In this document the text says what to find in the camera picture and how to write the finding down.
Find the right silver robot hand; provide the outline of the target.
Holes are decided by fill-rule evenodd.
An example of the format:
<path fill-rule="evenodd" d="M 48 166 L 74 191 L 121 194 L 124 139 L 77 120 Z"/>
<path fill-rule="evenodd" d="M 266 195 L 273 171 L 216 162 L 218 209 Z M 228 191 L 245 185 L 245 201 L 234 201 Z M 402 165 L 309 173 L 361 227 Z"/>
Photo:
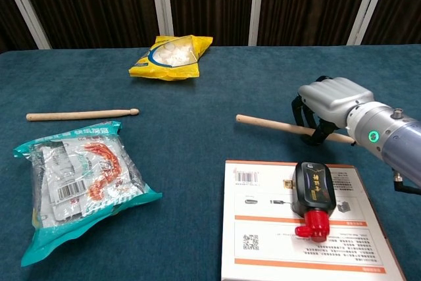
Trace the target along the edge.
<path fill-rule="evenodd" d="M 301 139 L 307 145 L 318 146 L 334 131 L 347 127 L 354 108 L 373 101 L 370 90 L 347 78 L 321 76 L 298 89 L 291 107 L 298 126 L 308 124 L 314 129 L 312 135 Z"/>

